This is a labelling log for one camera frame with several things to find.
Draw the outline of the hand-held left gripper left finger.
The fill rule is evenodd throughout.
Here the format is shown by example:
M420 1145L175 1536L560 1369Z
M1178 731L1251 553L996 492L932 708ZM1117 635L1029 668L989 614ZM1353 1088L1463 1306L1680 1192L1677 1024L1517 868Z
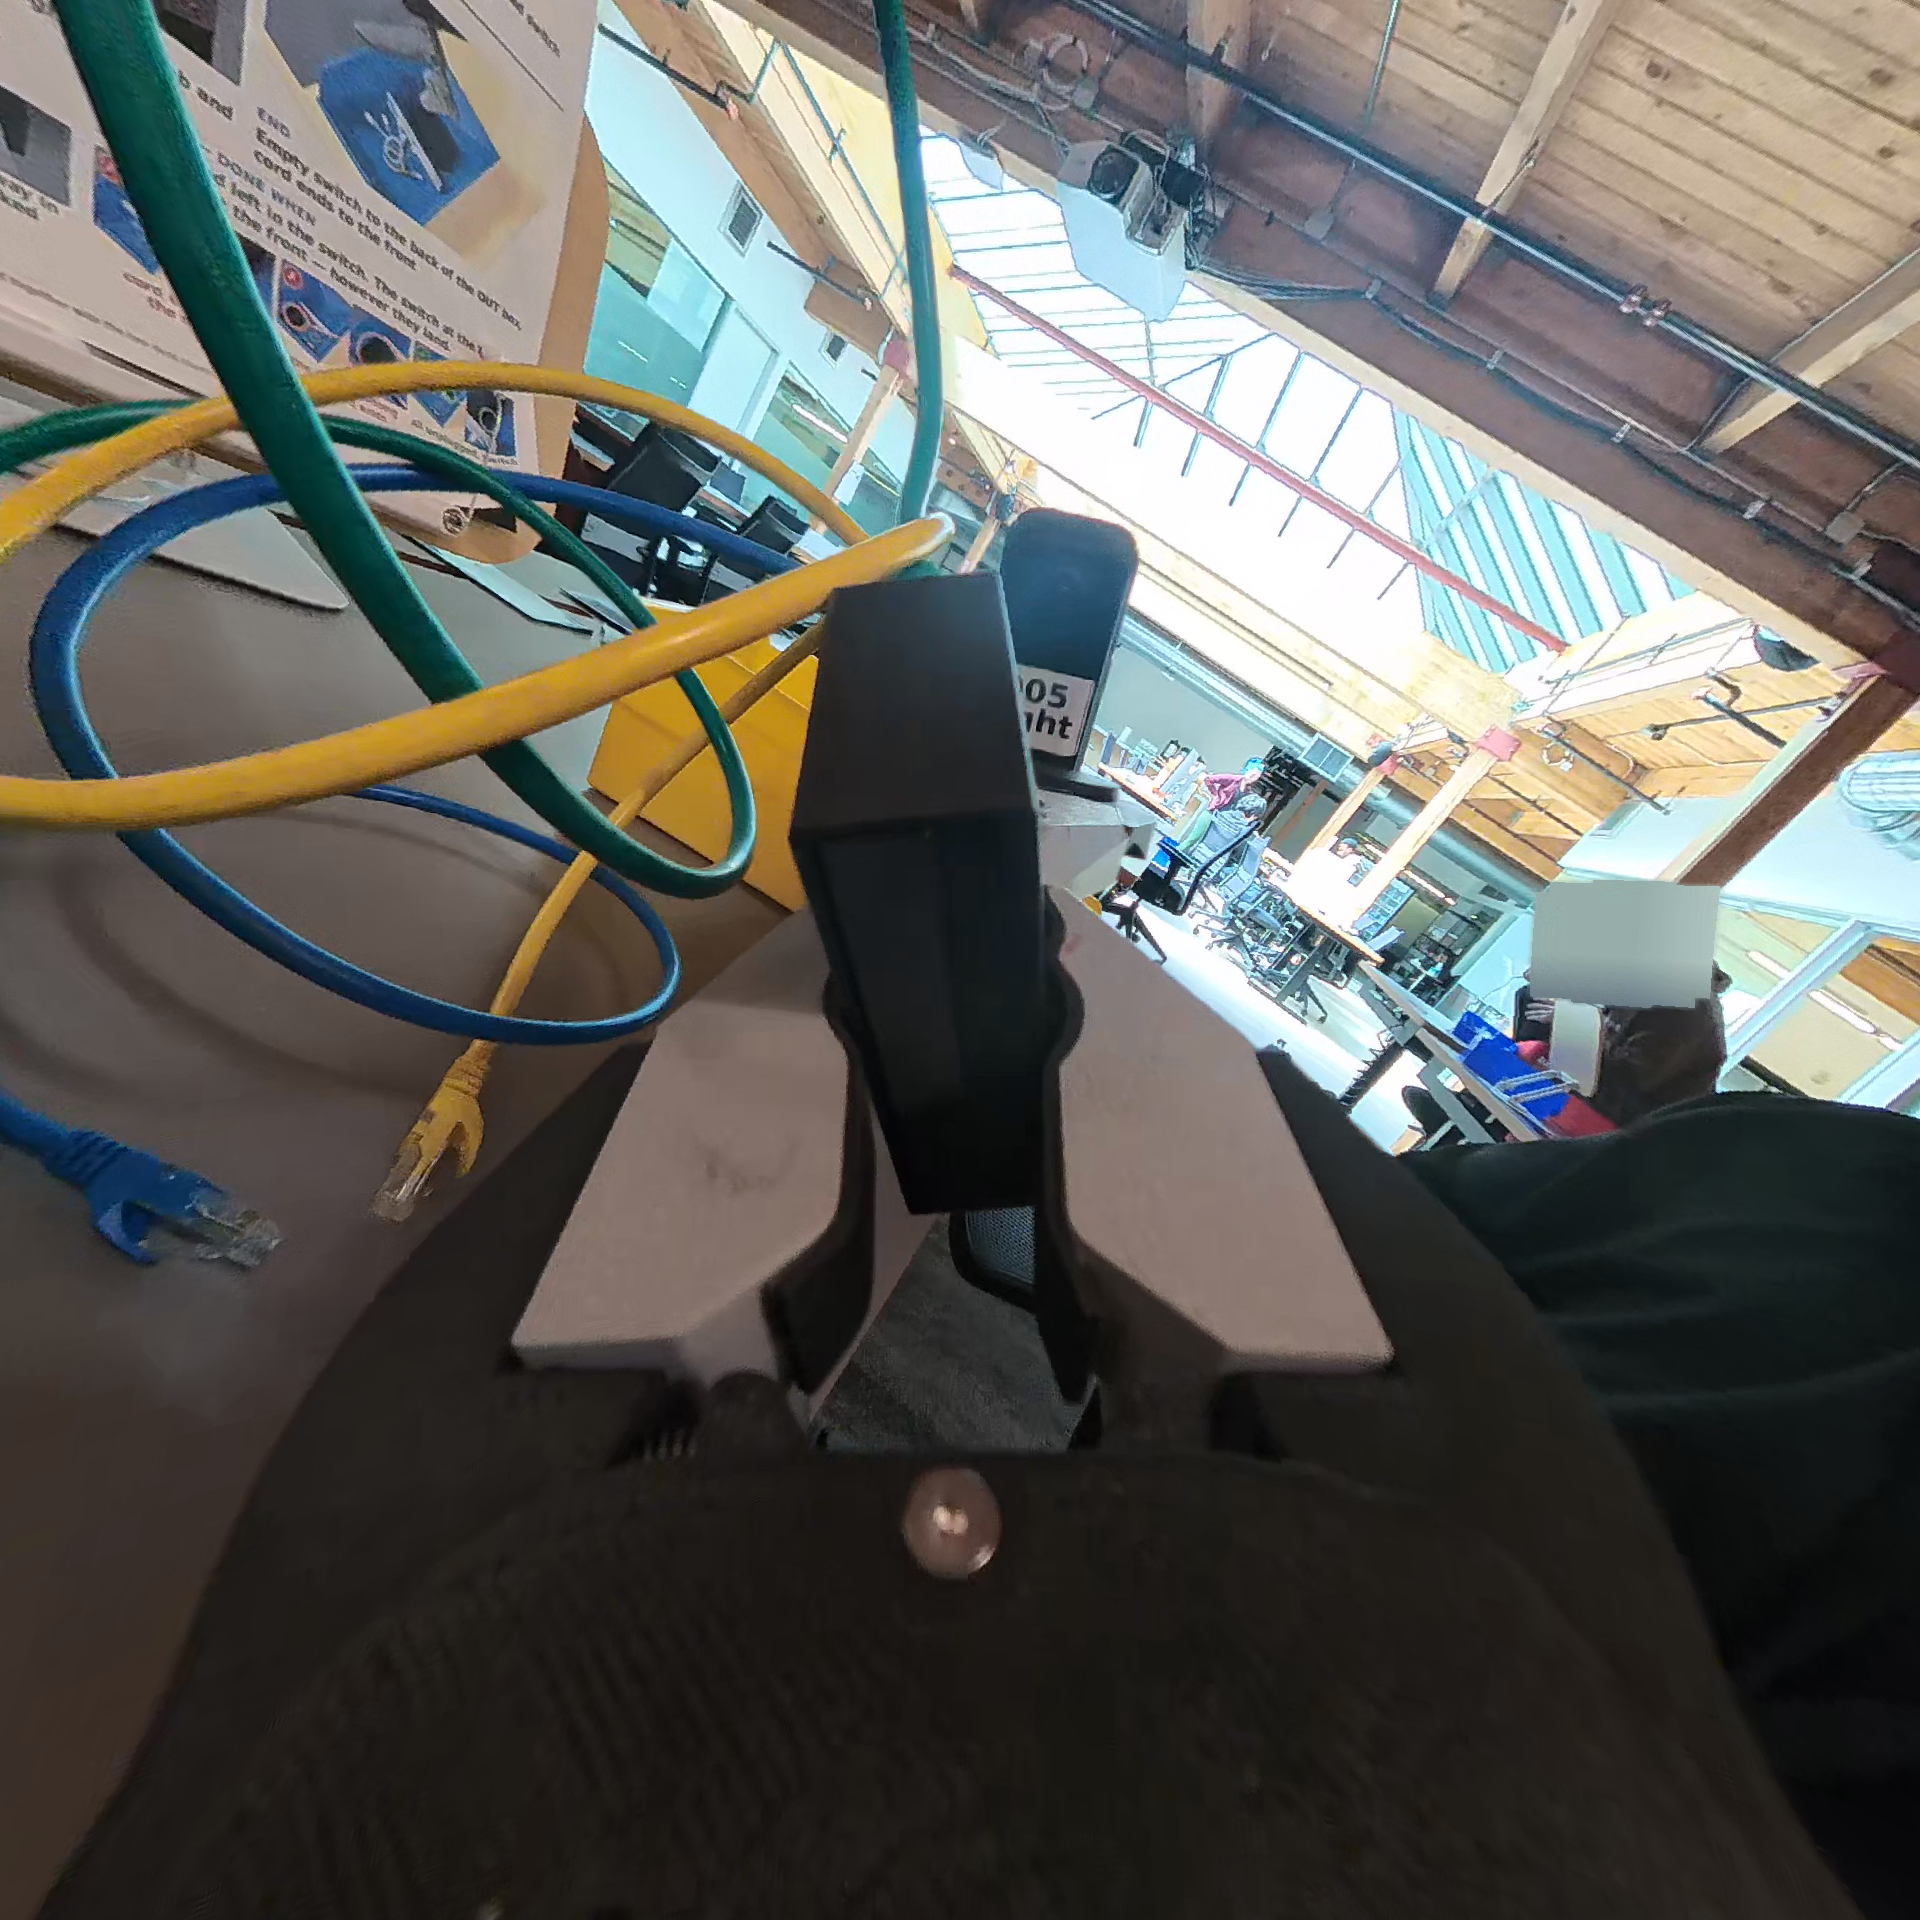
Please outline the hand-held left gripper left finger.
M826 1016L670 1016L513 1331L532 1367L753 1372L810 1388L782 1327L842 1212L850 1063Z

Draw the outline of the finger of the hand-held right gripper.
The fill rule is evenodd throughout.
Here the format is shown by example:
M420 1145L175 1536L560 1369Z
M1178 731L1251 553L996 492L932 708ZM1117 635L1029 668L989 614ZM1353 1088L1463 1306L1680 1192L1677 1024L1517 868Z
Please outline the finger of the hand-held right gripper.
M1157 845L1159 814L1127 794L1043 794L1043 884L1058 918L1104 896L1123 871L1141 874Z

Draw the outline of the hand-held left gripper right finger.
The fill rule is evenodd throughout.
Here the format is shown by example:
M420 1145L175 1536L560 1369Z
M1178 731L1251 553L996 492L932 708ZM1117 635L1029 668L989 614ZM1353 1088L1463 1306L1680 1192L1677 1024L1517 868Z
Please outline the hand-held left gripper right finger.
M1036 1315L1080 1399L1380 1382L1394 1343L1261 1051L1063 886L1043 889Z

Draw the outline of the yellow plastic bin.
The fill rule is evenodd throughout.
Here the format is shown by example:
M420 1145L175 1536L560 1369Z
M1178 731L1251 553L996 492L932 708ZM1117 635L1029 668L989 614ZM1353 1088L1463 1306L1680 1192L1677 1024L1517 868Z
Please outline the yellow plastic bin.
M745 706L744 716L730 716L730 728L758 799L758 848L745 884L784 910L804 908L802 879L789 848L804 733L818 679L818 664L804 643L804 635L789 643L762 635L739 651L704 661L697 668L710 696L722 706L753 677L773 666L782 669L758 704ZM603 798L621 803L641 774L651 773L687 737L701 740L701 754L651 798L638 818L677 838L701 860L714 862L730 840L726 778L674 681L641 688L612 706L591 761L589 783Z

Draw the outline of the blue storage bin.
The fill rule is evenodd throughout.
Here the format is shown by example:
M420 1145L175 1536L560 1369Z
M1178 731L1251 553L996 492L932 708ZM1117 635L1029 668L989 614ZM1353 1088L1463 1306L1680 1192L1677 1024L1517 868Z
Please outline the blue storage bin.
M1550 1130L1550 1121L1571 1098L1571 1086L1564 1076L1524 1055L1518 1042L1475 1010L1460 1013L1452 1040L1460 1047L1462 1065L1506 1106L1524 1115L1524 1123L1532 1133Z

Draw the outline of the white ceiling projector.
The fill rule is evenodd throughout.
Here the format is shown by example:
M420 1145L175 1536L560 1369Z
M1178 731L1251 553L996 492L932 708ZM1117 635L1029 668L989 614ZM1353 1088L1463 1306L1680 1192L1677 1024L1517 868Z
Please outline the white ceiling projector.
M1207 179L1141 132L1083 139L1055 179L1074 268L1152 324L1177 309L1189 285L1189 234Z

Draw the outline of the tan cardboard panel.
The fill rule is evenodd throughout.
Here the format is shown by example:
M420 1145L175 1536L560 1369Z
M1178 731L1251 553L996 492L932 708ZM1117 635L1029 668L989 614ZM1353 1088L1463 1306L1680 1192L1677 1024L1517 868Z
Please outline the tan cardboard panel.
M580 132L578 167L566 210L563 245L556 264L554 300L539 363L550 368L581 372L589 332L605 268L612 228L610 186L600 144L591 124ZM566 396L533 396L541 473L563 473L572 444L578 403ZM537 552L541 535L525 527L507 528L484 516L470 516L458 533L437 531L427 544L473 563L513 563Z

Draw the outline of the instruction sheet stand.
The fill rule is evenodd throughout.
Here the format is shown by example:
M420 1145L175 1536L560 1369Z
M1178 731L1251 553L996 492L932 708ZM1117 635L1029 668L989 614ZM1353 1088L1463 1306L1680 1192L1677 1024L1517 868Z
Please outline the instruction sheet stand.
M156 4L156 22L302 372L554 360L597 4ZM5 373L212 391L52 4L5 4L2 107Z

